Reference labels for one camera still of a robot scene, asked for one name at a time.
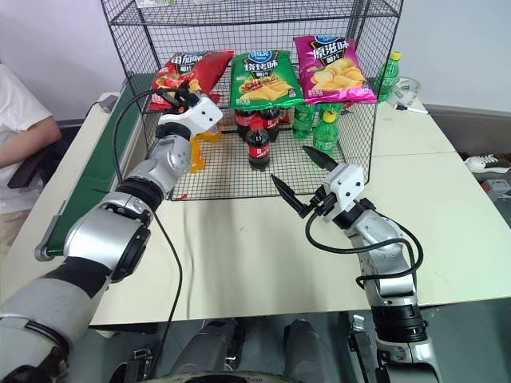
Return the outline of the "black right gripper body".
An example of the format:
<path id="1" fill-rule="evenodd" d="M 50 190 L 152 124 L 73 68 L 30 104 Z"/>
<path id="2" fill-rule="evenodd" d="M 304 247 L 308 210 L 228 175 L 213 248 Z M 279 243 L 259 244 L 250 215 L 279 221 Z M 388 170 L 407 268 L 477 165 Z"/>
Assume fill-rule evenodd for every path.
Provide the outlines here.
<path id="1" fill-rule="evenodd" d="M 317 216 L 325 216 L 334 208 L 335 203 L 335 193 L 326 193 L 323 189 L 317 189 L 309 204 L 302 206 L 299 216 L 304 219 L 311 212 L 315 212 Z"/>

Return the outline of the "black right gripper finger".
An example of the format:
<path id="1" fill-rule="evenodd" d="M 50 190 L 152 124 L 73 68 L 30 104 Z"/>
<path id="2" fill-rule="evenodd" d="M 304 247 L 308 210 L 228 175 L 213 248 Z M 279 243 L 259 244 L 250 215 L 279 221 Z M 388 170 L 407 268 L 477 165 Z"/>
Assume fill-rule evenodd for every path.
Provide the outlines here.
<path id="1" fill-rule="evenodd" d="M 329 155 L 314 147 L 303 145 L 302 150 L 304 150 L 309 158 L 323 170 L 331 172 L 338 166 L 338 163 Z"/>
<path id="2" fill-rule="evenodd" d="M 271 174 L 271 180 L 284 201 L 295 210 L 301 218 L 308 215 L 308 206 L 295 197 L 295 192 L 280 178 Z"/>

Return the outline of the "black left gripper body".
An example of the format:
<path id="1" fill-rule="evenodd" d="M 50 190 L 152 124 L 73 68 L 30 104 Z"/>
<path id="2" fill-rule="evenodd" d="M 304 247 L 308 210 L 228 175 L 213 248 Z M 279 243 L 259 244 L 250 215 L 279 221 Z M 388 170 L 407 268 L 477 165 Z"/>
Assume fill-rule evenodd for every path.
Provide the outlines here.
<path id="1" fill-rule="evenodd" d="M 195 107 L 200 98 L 194 93 L 174 93 L 173 95 L 167 95 L 166 101 L 170 104 L 166 108 L 167 114 L 180 115 L 187 112 L 192 107 Z"/>

